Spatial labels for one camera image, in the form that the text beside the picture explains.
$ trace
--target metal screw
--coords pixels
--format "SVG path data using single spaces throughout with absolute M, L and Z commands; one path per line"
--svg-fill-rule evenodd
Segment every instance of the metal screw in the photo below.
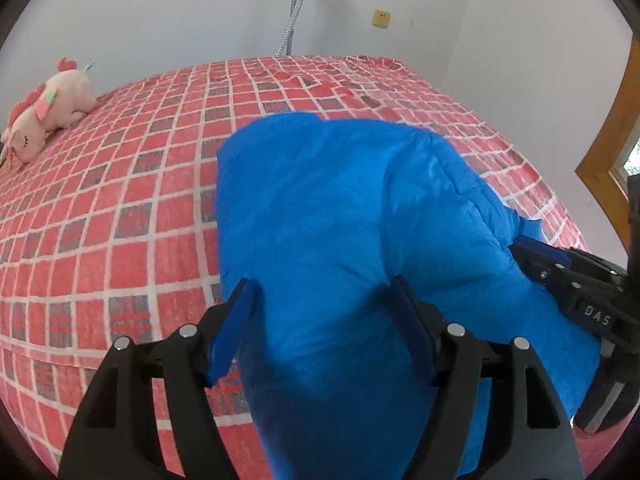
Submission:
M 528 339 L 520 336 L 513 340 L 513 344 L 516 345 L 516 348 L 519 350 L 529 350 L 531 346 Z
M 452 335 L 453 337 L 462 337 L 465 335 L 466 330 L 465 327 L 458 323 L 451 323 L 447 326 L 447 332 L 449 332 L 449 335 Z
M 198 333 L 198 327 L 192 323 L 187 323 L 186 325 L 182 325 L 178 333 L 183 338 L 193 337 Z
M 122 335 L 119 338 L 117 338 L 116 341 L 113 342 L 113 347 L 116 350 L 124 350 L 125 348 L 129 347 L 130 343 L 131 343 L 131 339 L 129 339 L 125 335 Z

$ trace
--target wall socket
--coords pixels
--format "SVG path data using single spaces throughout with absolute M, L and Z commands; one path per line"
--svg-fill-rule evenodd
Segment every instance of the wall socket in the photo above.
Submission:
M 391 12 L 376 9 L 373 13 L 373 26 L 381 28 L 389 28 L 391 22 Z

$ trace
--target wooden door frame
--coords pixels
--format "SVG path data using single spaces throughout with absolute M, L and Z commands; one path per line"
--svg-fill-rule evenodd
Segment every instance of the wooden door frame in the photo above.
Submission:
M 591 191 L 628 251 L 628 199 L 612 169 L 640 117 L 640 39 L 633 38 L 618 95 L 598 136 L 575 173 Z

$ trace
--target stuffed animal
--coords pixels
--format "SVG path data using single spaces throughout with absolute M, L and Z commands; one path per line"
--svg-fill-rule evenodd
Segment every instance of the stuffed animal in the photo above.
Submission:
M 31 162 L 45 145 L 47 134 L 81 121 L 95 107 L 95 96 L 86 70 L 77 70 L 75 61 L 64 57 L 56 65 L 58 73 L 40 83 L 9 112 L 0 164 L 14 153 L 23 164 Z

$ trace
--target red checkered bedsheet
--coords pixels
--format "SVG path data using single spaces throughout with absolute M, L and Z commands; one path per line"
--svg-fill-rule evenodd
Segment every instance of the red checkered bedsheet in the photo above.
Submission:
M 542 218 L 546 240 L 584 246 L 513 146 L 398 61 L 245 59 L 118 88 L 26 168 L 0 170 L 0 397 L 51 469 L 111 341 L 162 338 L 221 299 L 216 152 L 250 121 L 289 110 L 435 130 L 509 206 Z M 179 472 L 155 390 L 164 455 Z M 269 479 L 236 370 L 209 400 L 241 477 Z

